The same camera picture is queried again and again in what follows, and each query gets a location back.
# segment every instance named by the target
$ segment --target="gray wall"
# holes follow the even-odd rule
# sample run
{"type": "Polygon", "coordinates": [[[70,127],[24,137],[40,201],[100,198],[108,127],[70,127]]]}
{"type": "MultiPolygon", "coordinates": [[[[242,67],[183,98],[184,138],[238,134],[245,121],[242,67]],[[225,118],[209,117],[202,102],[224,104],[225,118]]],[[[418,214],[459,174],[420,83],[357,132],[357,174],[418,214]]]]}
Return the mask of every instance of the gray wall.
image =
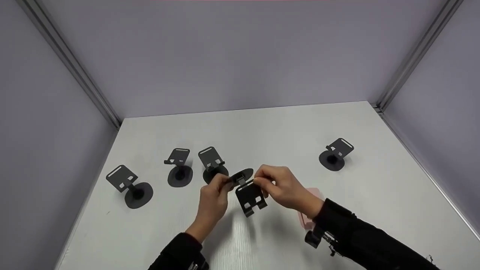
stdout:
{"type": "Polygon", "coordinates": [[[14,0],[0,37],[0,269],[52,269],[115,132],[14,0]]]}
{"type": "Polygon", "coordinates": [[[376,101],[443,0],[43,0],[120,117],[376,101]]]}
{"type": "Polygon", "coordinates": [[[480,1],[464,0],[386,116],[480,232],[480,1]]]}

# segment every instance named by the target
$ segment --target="black round base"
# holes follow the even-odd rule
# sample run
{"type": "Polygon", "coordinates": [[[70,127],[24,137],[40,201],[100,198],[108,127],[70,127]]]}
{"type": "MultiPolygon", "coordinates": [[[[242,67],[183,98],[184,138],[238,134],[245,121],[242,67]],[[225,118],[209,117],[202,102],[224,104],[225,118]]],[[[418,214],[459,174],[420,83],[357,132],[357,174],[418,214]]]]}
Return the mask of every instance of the black round base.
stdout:
{"type": "Polygon", "coordinates": [[[184,187],[192,181],[193,170],[189,166],[176,166],[168,174],[168,184],[172,187],[184,187]]]}
{"type": "Polygon", "coordinates": [[[345,160],[339,160],[332,152],[324,151],[318,157],[320,163],[327,169],[337,172],[345,166],[345,160]]]}
{"type": "Polygon", "coordinates": [[[218,168],[216,168],[211,172],[208,172],[207,170],[205,170],[204,171],[205,183],[209,184],[217,173],[221,173],[228,176],[228,170],[224,166],[219,166],[218,168]]]}
{"type": "Polygon", "coordinates": [[[125,194],[125,203],[131,209],[144,206],[153,197],[153,189],[149,183],[138,183],[135,185],[135,189],[135,192],[128,190],[125,194]]]}

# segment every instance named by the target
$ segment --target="white table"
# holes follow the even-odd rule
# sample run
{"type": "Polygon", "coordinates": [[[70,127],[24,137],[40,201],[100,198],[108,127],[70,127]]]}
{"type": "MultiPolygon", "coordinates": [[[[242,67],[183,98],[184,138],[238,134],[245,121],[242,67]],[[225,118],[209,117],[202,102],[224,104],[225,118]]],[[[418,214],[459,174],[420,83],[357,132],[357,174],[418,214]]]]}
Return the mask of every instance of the white table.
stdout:
{"type": "MultiPolygon", "coordinates": [[[[385,230],[441,269],[480,268],[480,242],[367,102],[236,110],[125,119],[100,177],[60,258],[58,269],[147,269],[163,247],[195,217],[205,185],[198,152],[214,146],[230,175],[265,164],[290,167],[305,187],[385,230]],[[355,147],[339,172],[318,161],[343,137],[355,147]],[[170,187],[173,148],[191,150],[193,180],[170,187]],[[105,179],[120,164],[148,182],[152,200],[129,209],[105,179]]],[[[297,213],[271,198],[249,218],[235,194],[204,242],[213,270],[361,269],[304,242],[297,213]]]]}

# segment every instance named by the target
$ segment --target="wrist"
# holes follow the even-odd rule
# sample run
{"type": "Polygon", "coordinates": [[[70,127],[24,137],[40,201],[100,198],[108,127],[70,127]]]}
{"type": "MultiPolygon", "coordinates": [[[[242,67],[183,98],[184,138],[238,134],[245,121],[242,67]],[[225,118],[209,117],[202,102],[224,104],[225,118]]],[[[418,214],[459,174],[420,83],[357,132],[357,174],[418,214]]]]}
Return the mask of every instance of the wrist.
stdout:
{"type": "Polygon", "coordinates": [[[324,201],[320,198],[316,197],[315,195],[308,192],[308,195],[302,198],[302,202],[300,203],[299,212],[305,214],[309,219],[313,220],[324,205],[324,201]]]}
{"type": "Polygon", "coordinates": [[[190,227],[185,230],[185,233],[188,233],[199,243],[202,243],[211,233],[214,227],[215,224],[212,224],[212,222],[195,219],[195,221],[190,225],[190,227]]]}

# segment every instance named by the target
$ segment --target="pink object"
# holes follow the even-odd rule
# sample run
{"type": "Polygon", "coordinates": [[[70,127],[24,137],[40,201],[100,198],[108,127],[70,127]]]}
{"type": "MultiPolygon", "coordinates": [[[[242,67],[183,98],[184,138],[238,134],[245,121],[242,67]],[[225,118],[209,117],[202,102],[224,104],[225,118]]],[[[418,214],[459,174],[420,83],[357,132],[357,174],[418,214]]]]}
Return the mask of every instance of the pink object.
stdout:
{"type": "MultiPolygon", "coordinates": [[[[320,190],[316,187],[310,187],[307,188],[307,190],[315,195],[317,198],[323,199],[322,194],[320,193],[320,190]]],[[[311,219],[309,219],[306,215],[298,212],[299,214],[299,219],[300,219],[300,225],[305,229],[305,230],[313,230],[315,223],[311,219]]]]}

